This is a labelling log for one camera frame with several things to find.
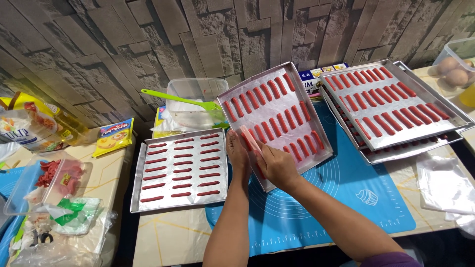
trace blue silicone baking mat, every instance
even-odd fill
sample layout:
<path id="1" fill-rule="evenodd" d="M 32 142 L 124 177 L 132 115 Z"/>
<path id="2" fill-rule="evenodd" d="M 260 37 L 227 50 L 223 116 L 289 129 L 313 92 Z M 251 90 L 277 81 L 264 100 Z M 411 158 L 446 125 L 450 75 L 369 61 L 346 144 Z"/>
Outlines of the blue silicone baking mat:
<path id="1" fill-rule="evenodd" d="M 416 223 L 384 165 L 366 166 L 327 105 L 317 103 L 314 107 L 336 156 L 302 175 L 388 234 L 415 229 Z M 206 206 L 211 228 L 222 205 Z M 249 184 L 249 240 L 250 256 L 332 241 L 297 201 L 280 189 L 263 192 L 254 176 Z"/>

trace stone pattern wallpaper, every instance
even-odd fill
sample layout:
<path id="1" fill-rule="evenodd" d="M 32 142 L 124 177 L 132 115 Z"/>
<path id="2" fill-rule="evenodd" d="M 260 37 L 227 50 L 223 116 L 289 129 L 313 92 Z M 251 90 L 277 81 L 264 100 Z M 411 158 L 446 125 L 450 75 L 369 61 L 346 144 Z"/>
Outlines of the stone pattern wallpaper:
<path id="1" fill-rule="evenodd" d="M 140 90 L 175 78 L 232 87 L 287 61 L 424 67 L 474 31 L 475 0 L 0 0 L 0 96 L 147 131 L 164 102 Z"/>

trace clear plastic container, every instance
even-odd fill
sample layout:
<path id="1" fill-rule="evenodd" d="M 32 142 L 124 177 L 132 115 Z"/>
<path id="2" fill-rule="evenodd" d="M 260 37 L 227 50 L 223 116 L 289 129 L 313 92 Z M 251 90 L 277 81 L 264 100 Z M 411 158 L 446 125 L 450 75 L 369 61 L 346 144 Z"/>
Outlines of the clear plastic container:
<path id="1" fill-rule="evenodd" d="M 475 37 L 450 41 L 444 45 L 432 66 L 440 75 L 439 85 L 467 88 L 475 82 Z"/>
<path id="2" fill-rule="evenodd" d="M 216 97 L 228 89 L 228 82 L 223 79 L 174 79 L 168 83 L 167 94 L 197 102 L 215 101 L 219 104 Z M 207 111 L 198 105 L 168 99 L 165 103 L 171 117 L 181 126 L 204 130 L 225 119 L 221 110 Z"/>
<path id="3" fill-rule="evenodd" d="M 7 204 L 3 208 L 3 213 L 6 215 L 32 213 L 25 197 L 37 189 L 35 184 L 38 182 L 38 178 L 40 175 L 45 174 L 41 170 L 42 164 L 59 160 L 61 162 L 56 168 L 51 183 L 45 191 L 38 191 L 38 195 L 35 196 L 33 202 L 35 204 L 45 202 L 57 205 L 66 195 L 74 194 L 79 183 L 85 182 L 83 178 L 89 178 L 88 175 L 85 175 L 90 173 L 87 171 L 87 165 L 63 150 L 40 153 L 31 158 L 21 173 L 15 188 L 7 200 Z"/>

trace purple sleeve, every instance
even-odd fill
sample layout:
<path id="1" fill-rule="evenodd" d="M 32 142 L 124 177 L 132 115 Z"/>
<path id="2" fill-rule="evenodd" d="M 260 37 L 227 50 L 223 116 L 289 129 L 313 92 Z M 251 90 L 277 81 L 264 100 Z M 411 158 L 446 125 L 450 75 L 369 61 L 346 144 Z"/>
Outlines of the purple sleeve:
<path id="1" fill-rule="evenodd" d="M 388 252 L 367 258 L 360 267 L 422 267 L 404 252 Z"/>

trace hand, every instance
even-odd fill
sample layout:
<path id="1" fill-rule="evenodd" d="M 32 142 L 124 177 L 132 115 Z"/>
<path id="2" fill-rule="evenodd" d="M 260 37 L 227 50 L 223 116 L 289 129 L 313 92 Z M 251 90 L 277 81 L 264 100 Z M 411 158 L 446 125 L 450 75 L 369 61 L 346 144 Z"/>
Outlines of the hand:
<path id="1" fill-rule="evenodd" d="M 256 143 L 262 150 L 262 156 L 257 151 L 254 151 L 254 154 L 264 176 L 285 192 L 292 191 L 303 177 L 298 175 L 291 154 L 265 145 L 259 140 L 256 140 Z"/>
<path id="2" fill-rule="evenodd" d="M 226 152 L 233 166 L 233 171 L 244 170 L 243 174 L 249 178 L 251 175 L 249 156 L 234 130 L 228 130 L 226 134 Z"/>

